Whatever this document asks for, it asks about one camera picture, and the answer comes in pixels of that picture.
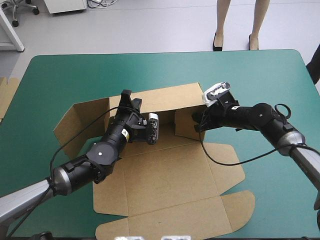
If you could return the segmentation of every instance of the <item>cardboard box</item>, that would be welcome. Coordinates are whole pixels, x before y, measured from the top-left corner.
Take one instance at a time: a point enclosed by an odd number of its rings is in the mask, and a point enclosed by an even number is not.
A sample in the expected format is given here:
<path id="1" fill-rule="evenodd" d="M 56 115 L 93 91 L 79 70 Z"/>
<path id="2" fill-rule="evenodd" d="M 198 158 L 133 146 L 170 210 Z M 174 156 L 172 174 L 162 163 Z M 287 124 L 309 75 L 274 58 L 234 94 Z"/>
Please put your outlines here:
<path id="1" fill-rule="evenodd" d="M 0 77 L 0 123 L 6 115 L 19 84 L 20 81 L 17 78 L 11 78 L 7 82 L 5 77 Z"/>
<path id="2" fill-rule="evenodd" d="M 220 196 L 244 180 L 242 167 L 211 162 L 194 130 L 192 113 L 206 107 L 202 93 L 199 84 L 192 83 L 131 95 L 142 99 L 141 113 L 159 115 L 159 140 L 156 145 L 128 143 L 113 173 L 94 185 L 97 213 L 128 217 L 100 225 L 96 230 L 99 240 L 116 236 L 159 240 L 167 235 L 207 239 L 234 232 L 249 221 L 255 207 L 251 192 Z M 60 144 L 119 101 L 120 96 L 113 96 L 74 104 L 54 130 Z M 76 157 L 87 139 L 103 135 L 115 113 L 110 112 L 76 138 L 65 153 L 71 159 Z M 230 145 L 205 146 L 218 161 L 239 161 Z"/>

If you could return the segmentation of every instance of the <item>gray floor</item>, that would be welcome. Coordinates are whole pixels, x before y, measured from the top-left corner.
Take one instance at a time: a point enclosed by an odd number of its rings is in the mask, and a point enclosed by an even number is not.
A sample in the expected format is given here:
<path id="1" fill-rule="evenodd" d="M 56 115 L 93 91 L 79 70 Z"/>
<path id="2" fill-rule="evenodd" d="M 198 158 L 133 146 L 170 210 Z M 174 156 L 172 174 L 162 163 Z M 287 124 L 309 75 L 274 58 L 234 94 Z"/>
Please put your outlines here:
<path id="1" fill-rule="evenodd" d="M 119 0 L 107 9 L 51 15 L 21 10 L 15 28 L 26 49 L 0 52 L 0 76 L 21 79 L 37 55 L 211 51 L 215 0 Z M 248 49 L 254 0 L 233 0 L 225 24 L 224 50 Z M 320 0 L 271 0 L 260 49 L 295 49 L 308 63 L 320 43 Z"/>

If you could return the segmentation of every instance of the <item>green table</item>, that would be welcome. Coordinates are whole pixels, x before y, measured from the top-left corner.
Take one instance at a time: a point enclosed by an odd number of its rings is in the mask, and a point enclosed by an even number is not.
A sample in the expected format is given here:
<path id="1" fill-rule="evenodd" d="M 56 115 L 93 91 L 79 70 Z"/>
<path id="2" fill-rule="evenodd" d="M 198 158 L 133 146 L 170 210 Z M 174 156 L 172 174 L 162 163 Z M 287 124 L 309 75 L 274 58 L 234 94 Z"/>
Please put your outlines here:
<path id="1" fill-rule="evenodd" d="M 200 82 L 206 90 L 223 81 L 242 106 L 288 104 L 290 122 L 320 149 L 319 94 L 294 50 L 37 56 L 0 125 L 0 195 L 49 175 L 49 160 L 59 146 L 53 129 L 73 103 L 123 89 Z M 259 132 L 246 130 L 216 129 L 205 140 L 233 145 L 240 160 L 272 148 Z M 57 158 L 57 164 L 68 160 L 63 153 Z M 319 237 L 313 211 L 317 191 L 293 160 L 273 153 L 243 169 L 245 181 L 229 193 L 252 191 L 255 210 L 245 227 L 226 237 Z M 15 235 L 52 231 L 56 237 L 92 237 L 98 225 L 120 218 L 93 211 L 89 184 L 39 206 Z"/>

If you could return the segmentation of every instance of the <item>person's legs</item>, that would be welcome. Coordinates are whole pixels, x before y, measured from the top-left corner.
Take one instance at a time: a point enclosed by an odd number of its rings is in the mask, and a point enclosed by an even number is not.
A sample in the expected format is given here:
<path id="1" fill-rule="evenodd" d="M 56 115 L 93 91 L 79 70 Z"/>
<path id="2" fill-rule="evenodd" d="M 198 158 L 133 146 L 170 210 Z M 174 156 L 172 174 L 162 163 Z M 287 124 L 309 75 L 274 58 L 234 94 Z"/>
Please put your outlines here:
<path id="1" fill-rule="evenodd" d="M 231 0 L 216 1 L 216 31 L 214 46 L 222 47 L 224 43 L 224 25 Z"/>
<path id="2" fill-rule="evenodd" d="M 249 41 L 250 50 L 258 50 L 259 46 L 259 31 L 264 21 L 266 12 L 269 7 L 270 0 L 256 0 L 254 7 L 254 19 L 253 19 L 253 28 Z"/>
<path id="3" fill-rule="evenodd" d="M 316 84 L 320 79 L 320 44 L 315 51 L 311 62 L 306 66 L 306 69 L 308 70 L 313 83 Z"/>

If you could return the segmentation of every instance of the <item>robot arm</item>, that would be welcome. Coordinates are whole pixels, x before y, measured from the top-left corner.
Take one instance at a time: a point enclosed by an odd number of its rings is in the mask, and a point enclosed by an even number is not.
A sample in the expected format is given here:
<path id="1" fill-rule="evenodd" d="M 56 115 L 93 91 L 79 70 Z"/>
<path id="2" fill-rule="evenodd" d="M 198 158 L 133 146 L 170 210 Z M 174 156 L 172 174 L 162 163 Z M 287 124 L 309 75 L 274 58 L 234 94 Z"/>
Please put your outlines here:
<path id="1" fill-rule="evenodd" d="M 127 143 L 158 140 L 158 115 L 149 114 L 148 121 L 140 114 L 142 100 L 131 100 L 131 91 L 124 90 L 115 117 L 98 143 L 84 155 L 53 170 L 53 176 L 0 198 L 0 240 L 8 227 L 38 204 L 56 195 L 69 195 L 84 185 L 103 181 L 113 172 L 119 154 Z"/>
<path id="2" fill-rule="evenodd" d="M 239 106 L 230 93 L 230 85 L 227 82 L 217 83 L 209 88 L 202 99 L 208 108 L 202 115 L 192 116 L 193 120 L 199 123 L 195 126 L 198 132 L 221 127 L 235 128 L 236 131 L 260 131 L 281 155 L 290 156 L 320 191 L 320 155 L 308 149 L 305 136 L 287 121 L 291 116 L 287 106 L 280 104 L 287 108 L 287 116 L 278 110 L 279 104 L 275 109 L 266 103 L 259 103 L 253 107 Z M 320 209 L 319 198 L 314 204 L 314 209 Z"/>

